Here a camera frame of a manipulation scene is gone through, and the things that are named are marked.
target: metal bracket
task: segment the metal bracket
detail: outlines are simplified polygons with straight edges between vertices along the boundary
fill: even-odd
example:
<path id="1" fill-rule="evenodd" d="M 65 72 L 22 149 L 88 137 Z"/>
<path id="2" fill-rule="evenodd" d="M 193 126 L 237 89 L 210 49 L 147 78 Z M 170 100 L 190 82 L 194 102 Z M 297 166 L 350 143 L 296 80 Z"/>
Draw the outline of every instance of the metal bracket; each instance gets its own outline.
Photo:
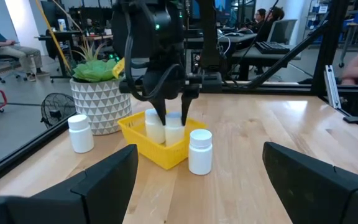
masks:
<path id="1" fill-rule="evenodd" d="M 329 105 L 334 109 L 341 109 L 341 101 L 339 99 L 338 88 L 335 82 L 334 68 L 332 65 L 326 65 L 326 72 L 324 73 L 324 79 L 326 81 L 326 89 Z"/>

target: potted plant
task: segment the potted plant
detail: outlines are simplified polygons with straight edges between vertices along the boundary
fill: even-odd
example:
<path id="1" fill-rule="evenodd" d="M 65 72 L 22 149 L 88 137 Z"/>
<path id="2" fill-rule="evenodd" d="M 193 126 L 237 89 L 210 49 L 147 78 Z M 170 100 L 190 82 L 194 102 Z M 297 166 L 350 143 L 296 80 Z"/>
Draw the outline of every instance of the potted plant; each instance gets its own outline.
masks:
<path id="1" fill-rule="evenodd" d="M 93 53 L 94 45 L 89 47 L 87 41 L 81 46 L 80 54 L 85 63 L 74 68 L 70 80 L 71 90 L 77 113 L 89 117 L 94 135 L 111 134 L 121 130 L 117 121 L 131 115 L 131 99 L 129 94 L 119 91 L 119 77 L 112 70 L 116 62 L 98 60 L 100 45 Z"/>

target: white bottle cap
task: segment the white bottle cap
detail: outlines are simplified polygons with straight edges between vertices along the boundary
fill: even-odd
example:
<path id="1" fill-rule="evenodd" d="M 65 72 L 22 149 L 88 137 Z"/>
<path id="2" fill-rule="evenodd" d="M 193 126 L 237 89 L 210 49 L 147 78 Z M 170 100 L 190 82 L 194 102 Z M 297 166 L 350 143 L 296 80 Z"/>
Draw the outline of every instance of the white bottle cap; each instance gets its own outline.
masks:
<path id="1" fill-rule="evenodd" d="M 145 111 L 146 121 L 153 124 L 161 124 L 161 119 L 155 109 L 148 109 Z"/>
<path id="2" fill-rule="evenodd" d="M 79 131 L 89 126 L 88 117 L 84 114 L 71 116 L 67 121 L 68 127 L 74 131 Z"/>
<path id="3" fill-rule="evenodd" d="M 180 112 L 171 112 L 165 115 L 165 124 L 171 128 L 179 128 L 183 125 L 181 124 L 181 113 Z"/>
<path id="4" fill-rule="evenodd" d="M 212 133 L 205 129 L 196 129 L 190 133 L 190 144 L 194 147 L 208 147 L 212 144 Z"/>

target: keyboard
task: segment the keyboard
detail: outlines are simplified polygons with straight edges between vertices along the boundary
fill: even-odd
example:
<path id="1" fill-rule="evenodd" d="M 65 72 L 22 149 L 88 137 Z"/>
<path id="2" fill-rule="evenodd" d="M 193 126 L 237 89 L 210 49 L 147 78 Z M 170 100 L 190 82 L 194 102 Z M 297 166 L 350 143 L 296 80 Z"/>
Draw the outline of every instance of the keyboard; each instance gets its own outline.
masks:
<path id="1" fill-rule="evenodd" d="M 286 54 L 290 51 L 276 42 L 256 42 L 255 47 L 262 54 Z"/>

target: bottle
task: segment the bottle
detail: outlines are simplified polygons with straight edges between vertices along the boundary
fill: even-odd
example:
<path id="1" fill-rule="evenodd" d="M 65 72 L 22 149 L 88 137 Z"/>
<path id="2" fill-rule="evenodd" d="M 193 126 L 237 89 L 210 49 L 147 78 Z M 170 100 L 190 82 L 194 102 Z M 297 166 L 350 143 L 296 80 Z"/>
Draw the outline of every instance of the bottle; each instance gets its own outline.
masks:
<path id="1" fill-rule="evenodd" d="M 196 129 L 190 133 L 189 170 L 196 175 L 206 175 L 212 169 L 212 133 Z"/>
<path id="2" fill-rule="evenodd" d="M 67 121 L 71 145 L 74 151 L 77 153 L 85 153 L 93 149 L 93 135 L 87 115 L 74 115 Z"/>
<path id="3" fill-rule="evenodd" d="M 165 145 L 172 146 L 183 138 L 185 138 L 185 127 L 181 124 L 181 113 L 168 113 L 165 116 Z"/>
<path id="4" fill-rule="evenodd" d="M 155 109 L 145 111 L 146 136 L 157 144 L 165 142 L 165 131 Z"/>

